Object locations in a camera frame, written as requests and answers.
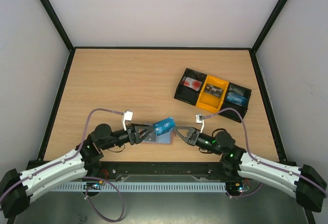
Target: black frame edge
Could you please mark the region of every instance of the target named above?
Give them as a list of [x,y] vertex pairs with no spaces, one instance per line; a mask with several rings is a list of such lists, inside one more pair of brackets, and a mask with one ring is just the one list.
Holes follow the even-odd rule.
[[249,51],[251,48],[243,47],[158,47],[158,46],[77,46],[76,49],[119,49],[119,50],[241,50]]
[[276,119],[275,119],[275,116],[273,114],[273,110],[272,110],[272,107],[271,107],[271,102],[270,102],[270,99],[269,99],[267,88],[265,87],[263,76],[262,76],[261,69],[260,69],[260,66],[259,66],[259,63],[258,63],[255,52],[251,50],[250,51],[250,56],[251,56],[251,61],[252,61],[252,64],[253,64],[255,76],[256,76],[256,79],[257,79],[258,87],[260,89],[260,93],[261,93],[261,96],[262,96],[266,116],[268,117],[269,125],[270,125],[270,128],[271,128],[271,133],[272,133],[272,137],[273,137],[273,140],[274,140],[274,143],[275,143],[275,146],[276,146],[279,161],[280,162],[285,162],[285,161],[287,161],[287,155],[286,155],[286,152],[285,152],[283,144],[282,144],[282,140],[281,140],[281,137],[280,137],[278,126],[277,126],[277,123],[276,123]]
[[63,76],[61,78],[60,84],[59,84],[56,99],[55,99],[54,105],[52,107],[51,114],[50,114],[50,117],[49,117],[49,121],[48,121],[48,124],[47,124],[47,128],[46,128],[46,131],[45,131],[45,136],[42,140],[41,147],[40,147],[39,153],[37,155],[38,160],[43,160],[44,157],[45,157],[45,153],[46,153],[46,149],[47,149],[47,146],[48,146],[49,138],[50,138],[50,135],[51,135],[53,125],[55,123],[55,119],[56,119],[56,115],[57,115],[57,112],[58,112],[59,104],[60,104],[60,101],[61,101],[62,96],[63,96],[63,92],[64,92],[64,89],[65,89],[68,74],[70,72],[71,65],[72,65],[72,62],[73,62],[74,54],[75,54],[75,48],[73,48],[72,51],[70,52],[70,54],[68,56],[68,59],[67,59],[67,62],[66,62],[65,70],[64,70]]
[[15,224],[15,220],[16,220],[16,216],[14,216],[14,217],[10,217],[10,218],[8,218],[8,220],[7,220],[7,224]]
[[305,216],[307,218],[308,223],[309,224],[316,224],[316,221],[314,219],[312,211],[308,210],[308,209],[304,209],[304,212],[305,212]]
[[260,34],[258,35],[253,47],[252,51],[256,53],[258,49],[260,48],[261,44],[263,43],[265,37],[267,36],[268,32],[270,31],[271,27],[275,23],[276,19],[278,18],[280,12],[284,8],[285,4],[288,0],[278,0],[275,8],[271,12],[268,20],[266,21],[263,29],[261,30]]
[[56,12],[54,11],[51,3],[49,0],[40,0],[40,2],[42,3],[44,9],[46,10],[48,16],[50,17],[50,20],[52,21],[52,23],[54,24],[55,28],[57,29],[59,35],[61,36],[64,44],[66,45],[67,49],[69,51],[73,50],[73,45],[70,41],[70,39],[68,38],[67,33],[64,30],[64,27],[62,26]]
[[[191,175],[196,178],[219,180],[220,182],[241,182],[241,176],[229,177],[221,162],[134,162],[100,161],[101,168],[111,172],[108,179],[119,180],[121,175]],[[39,167],[48,161],[29,161],[27,170]]]

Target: wooden table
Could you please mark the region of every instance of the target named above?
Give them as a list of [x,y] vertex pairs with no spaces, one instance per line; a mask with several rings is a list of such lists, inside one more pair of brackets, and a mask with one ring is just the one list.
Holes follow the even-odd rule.
[[[177,126],[199,127],[195,114],[208,112],[175,100],[177,84],[191,68],[252,89],[245,116],[253,153],[277,161],[277,152],[248,51],[243,50],[121,50],[77,49],[59,105],[44,160],[58,158],[81,141],[86,118],[94,108],[133,110],[134,123],[154,123],[169,116]],[[96,112],[88,133],[100,123],[122,128],[121,116]],[[205,122],[204,133],[226,128],[245,148],[242,125],[215,116]],[[172,145],[127,144],[121,153],[104,151],[105,161],[210,162],[217,155],[201,154],[197,147],[175,136]]]

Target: purple cable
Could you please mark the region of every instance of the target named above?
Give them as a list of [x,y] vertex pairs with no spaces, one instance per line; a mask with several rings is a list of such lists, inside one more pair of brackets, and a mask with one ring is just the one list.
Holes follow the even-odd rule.
[[[103,109],[103,108],[97,108],[97,109],[92,110],[89,113],[89,115],[88,115],[86,124],[84,126],[82,139],[81,139],[80,145],[79,145],[76,153],[73,156],[66,158],[65,161],[71,160],[71,159],[75,158],[79,154],[80,150],[82,149],[82,146],[83,146],[83,143],[84,143],[86,134],[87,134],[87,129],[88,129],[88,124],[89,124],[90,118],[91,118],[92,114],[94,112],[96,112],[96,111],[106,111],[106,112],[111,112],[111,113],[118,114],[118,115],[123,115],[123,112],[118,112],[118,111],[115,111],[115,110],[108,110],[108,109]],[[40,169],[40,170],[32,173],[32,176],[36,176],[37,174],[39,174],[39,173],[41,173],[41,172],[43,172],[43,171],[45,171],[45,170],[47,170],[47,169],[49,169],[49,168],[51,168],[53,166],[59,165],[59,164],[62,164],[62,161],[58,161],[58,162],[55,162],[55,163],[53,163],[51,165],[48,165],[48,166],[46,166],[46,167],[44,167],[44,168],[42,168],[42,169]],[[29,177],[25,177],[25,178],[19,180],[18,182],[16,182],[15,184],[13,184],[10,188],[8,188],[8,190],[5,191],[4,194],[0,197],[0,202],[2,202],[2,200],[7,196],[7,194],[10,191],[12,191],[15,187],[17,187],[20,183],[23,183],[27,179],[29,179]]]
[[119,222],[120,220],[122,220],[123,218],[123,215],[124,215],[124,209],[125,209],[125,203],[124,203],[124,200],[123,200],[123,197],[122,197],[122,194],[120,193],[120,191],[118,190],[118,188],[112,184],[111,182],[105,180],[105,179],[101,179],[101,178],[97,178],[97,177],[83,177],[82,179],[95,179],[95,180],[102,180],[104,182],[106,182],[107,184],[111,185],[118,193],[120,199],[121,199],[121,203],[122,203],[122,212],[121,212],[121,215],[119,216],[118,219],[116,220],[112,220],[112,219],[108,219],[107,217],[103,216],[97,209],[96,207],[93,205],[92,201],[90,200],[89,196],[88,196],[88,191],[90,190],[90,188],[87,188],[86,190],[86,200],[89,202],[89,204],[91,205],[92,209],[94,212],[96,212],[96,214],[103,220],[107,221],[107,222]]
[[251,192],[250,194],[247,194],[247,195],[239,195],[239,196],[231,196],[230,195],[230,193],[228,192],[228,191],[226,191],[226,194],[229,196],[229,197],[231,197],[231,198],[241,198],[241,197],[249,197],[249,196],[252,196],[252,195],[254,195],[255,193],[257,193],[260,189],[261,189],[261,187],[263,186],[263,183],[261,183],[259,186],[258,186],[258,188],[256,188],[256,190],[254,191],[254,192]]
[[[249,156],[250,156],[251,159],[253,159],[254,161],[257,161],[257,158],[255,158],[255,157],[252,155],[251,150],[250,150],[250,146],[249,146],[249,144],[248,144],[248,137],[247,137],[247,130],[246,130],[245,122],[244,122],[243,118],[241,117],[241,115],[239,114],[239,112],[238,112],[237,110],[235,110],[235,109],[233,109],[233,108],[225,108],[225,109],[220,110],[219,112],[216,112],[216,113],[214,113],[214,114],[207,115],[207,116],[203,116],[203,119],[211,118],[211,117],[213,117],[213,116],[215,116],[215,115],[217,115],[217,114],[220,114],[220,113],[222,113],[222,112],[224,112],[224,111],[227,111],[227,110],[231,110],[231,111],[235,112],[235,113],[238,115],[239,119],[241,120],[242,126],[243,126],[243,128],[244,128],[244,132],[245,132],[245,142],[246,142],[247,153],[249,154]],[[260,161],[260,164],[263,164],[263,165],[265,165],[265,166],[267,166],[267,167],[270,167],[270,168],[272,168],[272,169],[277,169],[277,170],[280,170],[280,171],[282,171],[282,172],[284,172],[284,173],[289,174],[289,170],[281,169],[281,168],[279,168],[279,167],[277,167],[277,166],[274,166],[274,165],[271,165],[271,164],[267,164],[266,162],[262,162],[262,161]],[[296,175],[297,177],[300,177],[300,178],[304,179],[305,181],[309,182],[310,184],[314,185],[316,188],[318,188],[318,189],[324,194],[324,198],[327,198],[327,197],[328,197],[328,194],[327,194],[327,192],[324,190],[324,188],[322,188],[321,186],[319,186],[318,184],[316,184],[314,181],[312,181],[312,180],[306,178],[305,176],[303,176],[303,175],[301,175],[301,174],[297,174],[297,173],[294,173],[294,172],[292,172],[292,174],[293,174],[293,175]]]

